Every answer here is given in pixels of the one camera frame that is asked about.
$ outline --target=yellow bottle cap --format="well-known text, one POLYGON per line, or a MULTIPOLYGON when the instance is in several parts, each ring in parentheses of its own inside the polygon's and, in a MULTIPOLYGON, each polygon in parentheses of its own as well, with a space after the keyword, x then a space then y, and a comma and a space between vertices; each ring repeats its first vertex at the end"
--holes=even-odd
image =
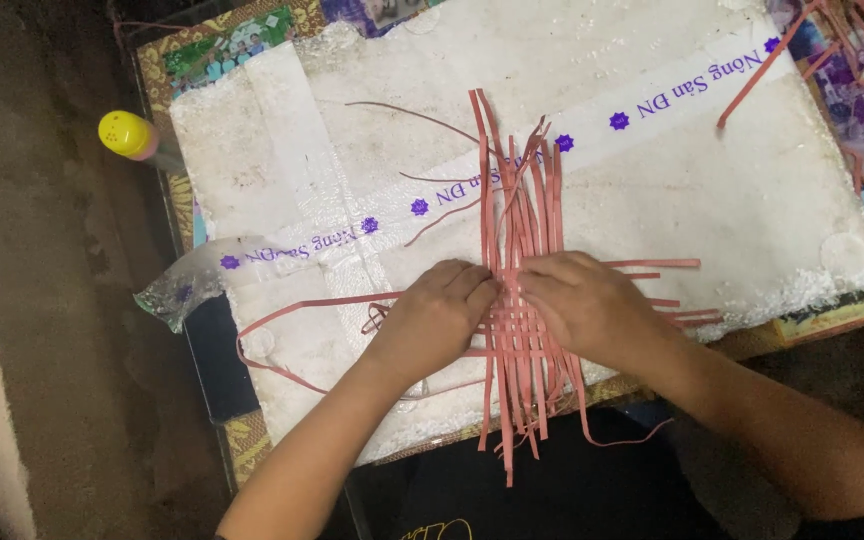
POLYGON ((150 144, 157 139, 154 129, 141 116, 113 110, 99 121, 99 139, 112 152, 134 159, 149 154, 150 144))

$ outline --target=floor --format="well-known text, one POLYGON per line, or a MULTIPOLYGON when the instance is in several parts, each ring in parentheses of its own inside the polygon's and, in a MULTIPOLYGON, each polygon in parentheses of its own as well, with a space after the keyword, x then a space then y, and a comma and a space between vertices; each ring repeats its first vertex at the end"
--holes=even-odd
MULTIPOLYGON (((762 355, 746 365, 864 421, 864 327, 762 355)), ((799 517, 793 506, 745 461, 738 448, 688 417, 670 424, 667 435, 697 498, 731 536, 784 539, 795 533, 799 517)), ((361 505, 372 538, 393 534, 410 466, 406 459, 353 471, 352 504, 361 505)), ((349 500, 340 497, 321 538, 354 538, 355 534, 349 500)))

